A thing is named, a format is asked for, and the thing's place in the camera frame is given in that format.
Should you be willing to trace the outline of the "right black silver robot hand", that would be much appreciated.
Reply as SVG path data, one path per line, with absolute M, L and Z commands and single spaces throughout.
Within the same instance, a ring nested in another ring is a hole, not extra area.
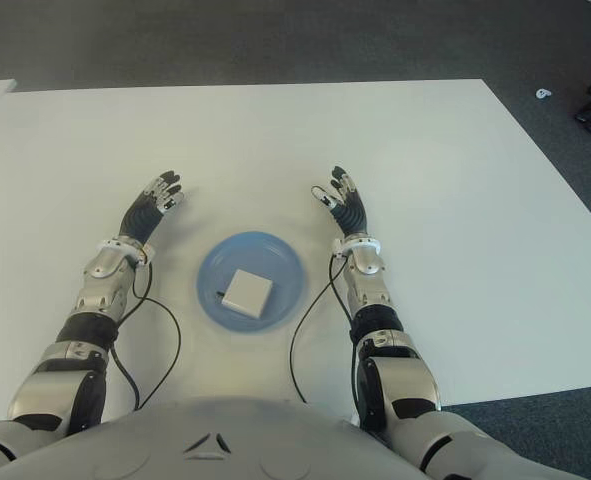
M 331 171 L 332 195 L 321 186 L 314 185 L 311 194 L 330 212 L 345 237 L 367 233 L 367 214 L 359 191 L 350 175 L 340 166 Z

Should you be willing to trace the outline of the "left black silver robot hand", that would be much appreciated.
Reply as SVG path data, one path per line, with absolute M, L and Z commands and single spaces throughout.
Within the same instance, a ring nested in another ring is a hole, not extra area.
M 119 235 L 144 245 L 162 218 L 184 200 L 180 179 L 173 170 L 153 178 L 124 214 Z

